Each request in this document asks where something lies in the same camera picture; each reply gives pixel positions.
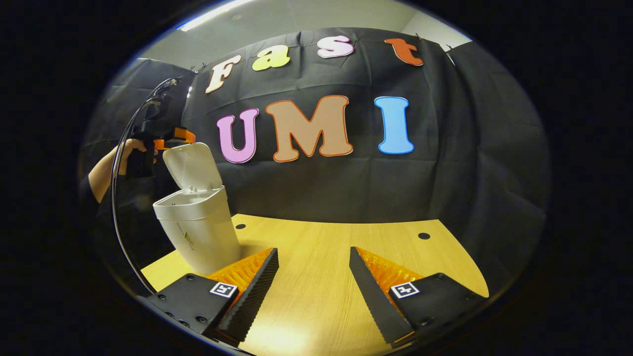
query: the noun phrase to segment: open lid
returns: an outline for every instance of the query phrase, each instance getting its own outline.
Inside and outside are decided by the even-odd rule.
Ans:
[[[202,142],[170,148],[163,153],[163,159],[173,180],[183,190],[204,191],[222,185],[211,150]]]

